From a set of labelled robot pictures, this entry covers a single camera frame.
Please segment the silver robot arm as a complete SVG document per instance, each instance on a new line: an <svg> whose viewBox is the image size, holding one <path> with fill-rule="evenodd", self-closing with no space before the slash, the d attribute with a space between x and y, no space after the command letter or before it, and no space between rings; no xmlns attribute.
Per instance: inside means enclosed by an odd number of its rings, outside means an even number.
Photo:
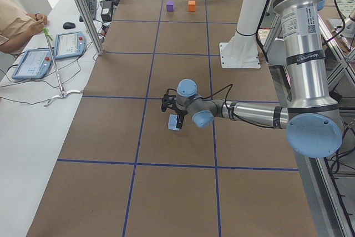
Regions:
<svg viewBox="0 0 355 237"><path fill-rule="evenodd" d="M268 0L244 0L236 33L220 44L222 66L255 68L258 64L255 34ZM203 128L214 118L241 120L266 128L285 129L294 151L323 158L342 144L343 124L338 103L330 97L326 79L325 54L322 48L317 12L325 0L271 0L281 20L285 65L291 86L291 101L286 107L204 100L193 80L184 79L175 96L165 96L161 108L177 114L176 126L190 115Z"/></svg>

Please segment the operator hand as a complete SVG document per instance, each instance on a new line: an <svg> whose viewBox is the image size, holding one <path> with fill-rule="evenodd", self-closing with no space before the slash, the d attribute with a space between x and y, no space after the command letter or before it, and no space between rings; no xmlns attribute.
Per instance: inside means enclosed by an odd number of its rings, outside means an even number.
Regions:
<svg viewBox="0 0 355 237"><path fill-rule="evenodd" d="M26 33L28 33L30 36L34 36L34 35L42 32L44 27L48 24L48 17L45 14L42 14L42 13L35 13L35 14L27 13L27 15L35 20L35 22L32 23L28 27L28 29L26 30Z"/></svg>

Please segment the operator forearm beige sleeve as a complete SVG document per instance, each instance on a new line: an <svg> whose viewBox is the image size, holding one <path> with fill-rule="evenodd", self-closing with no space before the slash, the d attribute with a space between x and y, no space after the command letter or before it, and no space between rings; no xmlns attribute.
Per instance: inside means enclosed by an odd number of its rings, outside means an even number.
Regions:
<svg viewBox="0 0 355 237"><path fill-rule="evenodd" d="M35 20L11 0L1 0L1 44L25 32Z"/></svg>

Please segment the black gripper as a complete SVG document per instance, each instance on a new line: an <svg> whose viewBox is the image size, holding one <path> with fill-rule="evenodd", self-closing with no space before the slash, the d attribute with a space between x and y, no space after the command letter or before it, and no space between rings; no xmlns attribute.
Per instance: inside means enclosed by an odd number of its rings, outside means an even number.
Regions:
<svg viewBox="0 0 355 237"><path fill-rule="evenodd" d="M174 106L174 111L177 114L176 127L181 129L183 126L183 116L187 115L186 110L181 110L179 107Z"/></svg>

